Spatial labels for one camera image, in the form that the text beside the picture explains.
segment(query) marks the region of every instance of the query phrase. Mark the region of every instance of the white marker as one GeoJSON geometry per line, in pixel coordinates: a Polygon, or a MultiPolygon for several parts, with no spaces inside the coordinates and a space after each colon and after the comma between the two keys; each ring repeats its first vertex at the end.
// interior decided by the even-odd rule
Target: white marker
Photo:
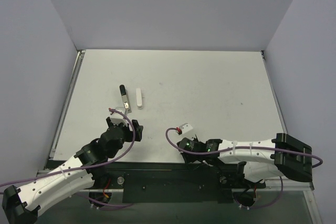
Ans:
{"type": "Polygon", "coordinates": [[[142,109],[142,95],[141,95],[141,89],[137,88],[135,90],[136,95],[136,105],[138,106],[139,110],[142,109]]]}

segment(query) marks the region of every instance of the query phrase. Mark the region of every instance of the purple cable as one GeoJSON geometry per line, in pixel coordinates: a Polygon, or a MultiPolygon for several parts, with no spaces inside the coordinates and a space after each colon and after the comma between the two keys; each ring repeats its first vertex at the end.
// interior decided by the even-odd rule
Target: purple cable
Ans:
{"type": "MultiPolygon", "coordinates": [[[[166,130],[166,139],[168,140],[168,142],[176,149],[178,149],[181,152],[184,153],[188,153],[188,154],[192,154],[192,155],[211,155],[211,154],[218,154],[218,153],[222,153],[222,152],[229,152],[232,151],[233,148],[226,148],[223,150],[218,150],[218,151],[214,151],[214,152],[190,152],[190,151],[186,151],[180,147],[178,147],[177,145],[175,145],[168,137],[168,132],[169,131],[176,131],[176,128],[168,128],[166,130]]],[[[236,146],[235,149],[254,149],[254,150],[267,150],[267,151],[275,151],[275,152],[284,152],[284,153],[289,153],[289,154],[294,154],[294,155],[299,155],[299,156],[304,156],[304,157],[311,157],[311,158],[315,158],[317,159],[319,162],[317,164],[314,164],[312,166],[312,168],[318,167],[320,165],[323,164],[323,159],[321,159],[318,156],[312,155],[312,154],[308,154],[308,153],[302,153],[302,152],[295,152],[295,151],[290,151],[290,150],[286,150],[286,149],[280,149],[280,148],[271,148],[271,147],[258,147],[258,146],[236,146]]]]}
{"type": "MultiPolygon", "coordinates": [[[[130,124],[130,126],[132,128],[132,131],[133,131],[133,139],[132,139],[131,145],[128,147],[128,149],[123,154],[121,154],[119,157],[116,157],[116,158],[114,158],[114,159],[112,159],[110,161],[107,161],[107,162],[104,162],[104,163],[101,163],[101,164],[98,164],[98,165],[81,166],[81,167],[77,167],[77,168],[71,168],[71,169],[63,170],[64,173],[66,173],[66,172],[72,172],[74,170],[83,170],[83,169],[97,168],[97,167],[100,167],[100,166],[111,164],[111,163],[113,163],[113,162],[121,159],[123,156],[125,156],[131,150],[131,148],[132,148],[132,146],[134,145],[134,142],[135,142],[135,128],[134,128],[131,120],[126,115],[124,115],[123,113],[121,113],[121,112],[119,112],[119,111],[117,111],[115,109],[109,109],[109,111],[112,112],[112,113],[120,114],[130,124]]],[[[59,172],[54,172],[54,173],[49,173],[49,174],[46,174],[46,175],[42,175],[42,176],[39,176],[39,177],[14,180],[14,181],[10,181],[10,182],[6,182],[6,183],[3,183],[3,184],[0,184],[0,187],[12,185],[12,184],[18,184],[18,183],[25,183],[25,182],[29,182],[29,181],[33,181],[33,180],[37,180],[37,179],[41,179],[41,178],[46,178],[46,177],[50,177],[50,176],[61,174],[61,173],[62,173],[62,171],[59,171],[59,172]]]]}
{"type": "Polygon", "coordinates": [[[282,178],[281,177],[279,177],[280,178],[280,182],[281,182],[281,190],[280,190],[280,193],[278,194],[278,196],[274,199],[274,200],[272,200],[270,203],[267,203],[267,204],[265,204],[265,205],[262,205],[262,206],[255,206],[255,207],[246,207],[246,206],[243,206],[242,205],[242,207],[244,207],[244,208],[248,208],[248,209],[260,209],[260,208],[265,208],[265,207],[270,207],[270,206],[272,206],[272,205],[274,205],[276,202],[278,202],[278,200],[282,197],[282,194],[284,193],[284,182],[282,181],[282,178]]]}
{"type": "Polygon", "coordinates": [[[98,203],[98,204],[103,205],[103,206],[107,206],[107,207],[115,207],[115,208],[113,208],[113,209],[107,208],[106,210],[119,210],[119,209],[122,209],[122,208],[126,208],[126,207],[133,206],[133,204],[127,204],[127,205],[112,205],[112,204],[107,204],[107,203],[100,202],[100,201],[98,201],[98,200],[92,199],[92,198],[90,198],[90,197],[88,197],[88,196],[81,195],[81,194],[78,194],[78,193],[76,193],[75,195],[76,195],[76,196],[79,196],[79,197],[82,197],[82,198],[84,198],[84,199],[91,200],[92,202],[98,203]]]}

